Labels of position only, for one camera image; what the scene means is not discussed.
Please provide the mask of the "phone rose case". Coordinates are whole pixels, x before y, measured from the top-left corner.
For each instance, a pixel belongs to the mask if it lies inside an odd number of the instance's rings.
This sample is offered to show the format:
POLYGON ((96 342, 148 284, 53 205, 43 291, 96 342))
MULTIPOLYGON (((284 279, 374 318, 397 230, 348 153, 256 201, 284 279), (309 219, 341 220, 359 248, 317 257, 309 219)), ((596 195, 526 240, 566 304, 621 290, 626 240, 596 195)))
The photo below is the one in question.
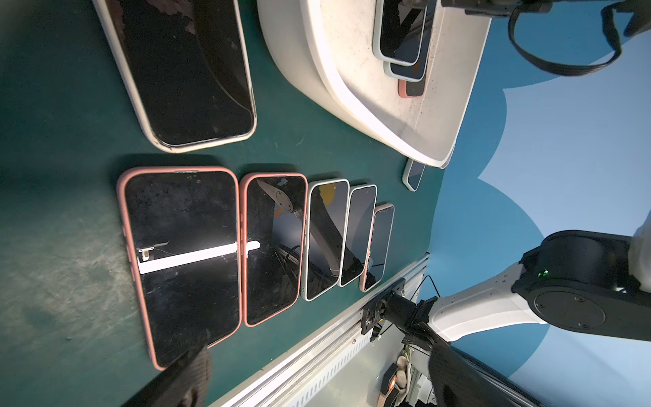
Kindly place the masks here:
POLYGON ((400 98, 419 98, 425 93, 426 81, 398 81, 398 96, 400 98))

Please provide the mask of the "phone blue case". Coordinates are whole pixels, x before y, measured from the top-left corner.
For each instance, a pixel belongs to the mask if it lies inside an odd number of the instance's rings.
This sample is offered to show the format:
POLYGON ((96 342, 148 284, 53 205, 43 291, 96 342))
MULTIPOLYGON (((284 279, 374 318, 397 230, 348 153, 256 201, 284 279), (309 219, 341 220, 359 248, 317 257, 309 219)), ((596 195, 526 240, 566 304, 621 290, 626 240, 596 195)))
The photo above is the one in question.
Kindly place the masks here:
POLYGON ((372 39, 376 58, 412 66, 420 57, 428 1, 377 0, 372 39))

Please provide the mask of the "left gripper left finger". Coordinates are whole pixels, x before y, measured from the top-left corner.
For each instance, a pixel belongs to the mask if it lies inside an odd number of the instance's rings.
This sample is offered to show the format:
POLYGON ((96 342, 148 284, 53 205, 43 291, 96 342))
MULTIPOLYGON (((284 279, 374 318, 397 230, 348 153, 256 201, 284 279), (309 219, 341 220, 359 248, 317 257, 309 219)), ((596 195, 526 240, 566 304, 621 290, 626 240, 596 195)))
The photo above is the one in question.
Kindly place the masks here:
POLYGON ((212 369, 207 348, 191 349, 123 406, 205 406, 212 369))

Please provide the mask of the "phone cream case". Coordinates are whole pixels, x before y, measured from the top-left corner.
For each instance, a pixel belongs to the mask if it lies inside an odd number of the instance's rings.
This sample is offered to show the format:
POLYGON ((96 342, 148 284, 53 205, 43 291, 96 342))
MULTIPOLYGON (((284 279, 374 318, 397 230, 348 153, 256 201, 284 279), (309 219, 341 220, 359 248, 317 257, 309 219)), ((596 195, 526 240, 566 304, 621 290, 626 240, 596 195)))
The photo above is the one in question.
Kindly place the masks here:
POLYGON ((96 1, 145 137, 181 154, 251 137, 257 111, 236 1, 96 1))

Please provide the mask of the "phone light pink case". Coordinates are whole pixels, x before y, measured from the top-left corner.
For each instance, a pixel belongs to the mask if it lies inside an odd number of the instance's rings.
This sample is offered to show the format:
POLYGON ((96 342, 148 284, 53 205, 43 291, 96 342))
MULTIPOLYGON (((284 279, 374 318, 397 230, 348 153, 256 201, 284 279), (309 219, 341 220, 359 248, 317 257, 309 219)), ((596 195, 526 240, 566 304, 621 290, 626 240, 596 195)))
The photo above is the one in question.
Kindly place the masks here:
POLYGON ((366 270, 376 197, 375 184, 351 189, 340 287, 345 287, 366 270))

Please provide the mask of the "phone grey case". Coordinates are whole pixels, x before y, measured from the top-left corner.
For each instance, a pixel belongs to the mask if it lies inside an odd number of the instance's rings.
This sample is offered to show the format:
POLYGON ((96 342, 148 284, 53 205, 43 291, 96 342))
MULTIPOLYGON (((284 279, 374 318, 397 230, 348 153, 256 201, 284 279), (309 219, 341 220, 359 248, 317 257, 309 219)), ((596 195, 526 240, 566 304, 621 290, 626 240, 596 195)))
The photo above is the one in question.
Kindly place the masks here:
POLYGON ((425 30, 420 44, 420 57, 417 62, 412 66, 400 66, 397 64, 390 64, 383 62, 384 73, 394 79, 418 82, 425 77, 427 70, 427 61, 429 58, 429 51, 432 41, 432 28, 434 17, 437 8, 436 1, 428 1, 427 19, 425 23, 425 30))

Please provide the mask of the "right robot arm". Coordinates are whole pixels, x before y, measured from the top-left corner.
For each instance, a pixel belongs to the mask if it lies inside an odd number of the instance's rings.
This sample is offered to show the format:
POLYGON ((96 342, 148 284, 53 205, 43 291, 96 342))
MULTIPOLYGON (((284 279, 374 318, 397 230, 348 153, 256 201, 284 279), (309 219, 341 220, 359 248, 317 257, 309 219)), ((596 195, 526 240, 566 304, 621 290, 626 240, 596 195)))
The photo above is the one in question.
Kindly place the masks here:
POLYGON ((462 292, 418 304, 392 293, 380 310, 423 349, 527 324, 648 342, 650 222, 631 237, 556 232, 502 273, 462 292))

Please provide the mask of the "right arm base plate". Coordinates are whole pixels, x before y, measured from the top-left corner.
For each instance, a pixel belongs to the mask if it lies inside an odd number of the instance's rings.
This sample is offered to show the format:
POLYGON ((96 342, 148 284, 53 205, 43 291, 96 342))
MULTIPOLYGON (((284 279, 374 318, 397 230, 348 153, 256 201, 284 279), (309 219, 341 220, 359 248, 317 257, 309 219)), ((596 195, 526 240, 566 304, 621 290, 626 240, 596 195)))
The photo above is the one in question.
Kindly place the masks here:
POLYGON ((363 308, 363 314, 360 320, 361 334, 363 336, 371 333, 371 342, 381 336, 381 330, 385 321, 385 312, 387 301, 394 294, 403 296, 406 280, 399 278, 387 288, 381 290, 371 301, 363 308))

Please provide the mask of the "phone white case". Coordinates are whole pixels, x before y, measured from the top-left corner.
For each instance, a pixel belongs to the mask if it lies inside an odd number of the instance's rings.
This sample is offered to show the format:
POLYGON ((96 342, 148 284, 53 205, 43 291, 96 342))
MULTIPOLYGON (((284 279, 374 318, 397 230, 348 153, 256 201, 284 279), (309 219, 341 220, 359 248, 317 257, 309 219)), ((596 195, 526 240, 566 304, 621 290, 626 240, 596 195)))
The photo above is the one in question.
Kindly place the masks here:
POLYGON ((344 178, 309 184, 301 282, 301 295, 307 302, 341 281, 349 192, 349 181, 344 178))

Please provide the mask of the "phone salmon case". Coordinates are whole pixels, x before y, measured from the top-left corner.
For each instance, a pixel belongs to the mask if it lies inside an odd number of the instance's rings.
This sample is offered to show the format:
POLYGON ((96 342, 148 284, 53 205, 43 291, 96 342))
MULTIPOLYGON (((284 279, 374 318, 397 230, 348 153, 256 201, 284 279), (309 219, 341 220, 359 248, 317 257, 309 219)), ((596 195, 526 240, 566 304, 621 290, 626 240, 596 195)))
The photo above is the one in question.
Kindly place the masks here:
POLYGON ((411 192, 417 192, 426 167, 427 166, 423 163, 414 161, 413 159, 408 159, 405 169, 403 170, 403 185, 405 185, 411 192))

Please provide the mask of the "phone coral case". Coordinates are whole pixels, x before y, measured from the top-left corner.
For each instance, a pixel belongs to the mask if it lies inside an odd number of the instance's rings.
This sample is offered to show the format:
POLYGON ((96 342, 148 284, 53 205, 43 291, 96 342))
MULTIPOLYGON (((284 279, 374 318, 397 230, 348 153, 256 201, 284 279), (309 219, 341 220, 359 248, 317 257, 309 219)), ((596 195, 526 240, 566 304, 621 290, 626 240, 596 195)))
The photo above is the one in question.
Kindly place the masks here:
POLYGON ((219 166, 139 167, 116 192, 147 348, 164 371, 242 324, 238 179, 219 166))

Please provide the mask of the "white plastic storage box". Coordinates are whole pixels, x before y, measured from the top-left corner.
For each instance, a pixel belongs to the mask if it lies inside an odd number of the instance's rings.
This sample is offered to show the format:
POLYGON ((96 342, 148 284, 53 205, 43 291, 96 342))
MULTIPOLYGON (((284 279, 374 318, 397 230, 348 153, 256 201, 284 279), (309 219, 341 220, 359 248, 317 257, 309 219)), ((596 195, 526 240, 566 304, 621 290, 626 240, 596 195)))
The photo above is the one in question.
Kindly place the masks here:
POLYGON ((373 1, 259 1, 264 40, 281 74, 340 120, 410 159, 451 161, 489 33, 488 17, 437 6, 426 89, 401 98, 372 52, 373 1))

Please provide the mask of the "phone beige case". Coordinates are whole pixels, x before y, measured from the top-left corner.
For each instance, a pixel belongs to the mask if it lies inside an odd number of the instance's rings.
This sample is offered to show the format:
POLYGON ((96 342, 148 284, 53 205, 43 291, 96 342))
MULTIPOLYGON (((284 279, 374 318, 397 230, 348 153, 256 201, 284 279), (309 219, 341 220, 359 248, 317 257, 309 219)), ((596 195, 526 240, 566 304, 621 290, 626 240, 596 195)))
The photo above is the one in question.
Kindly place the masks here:
POLYGON ((359 285, 363 293, 371 291, 384 277, 394 216, 395 206, 392 203, 384 203, 375 209, 367 270, 361 276, 359 285))

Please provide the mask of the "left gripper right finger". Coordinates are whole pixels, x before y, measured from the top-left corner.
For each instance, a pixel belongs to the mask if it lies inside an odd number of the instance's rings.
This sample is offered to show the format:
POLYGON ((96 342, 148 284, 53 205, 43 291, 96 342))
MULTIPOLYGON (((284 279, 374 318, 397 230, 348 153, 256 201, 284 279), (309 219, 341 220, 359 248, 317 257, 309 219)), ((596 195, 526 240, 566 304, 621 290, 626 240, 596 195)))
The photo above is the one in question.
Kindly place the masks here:
POLYGON ((484 378, 445 342, 432 345, 428 371, 437 406, 539 406, 520 388, 484 378))

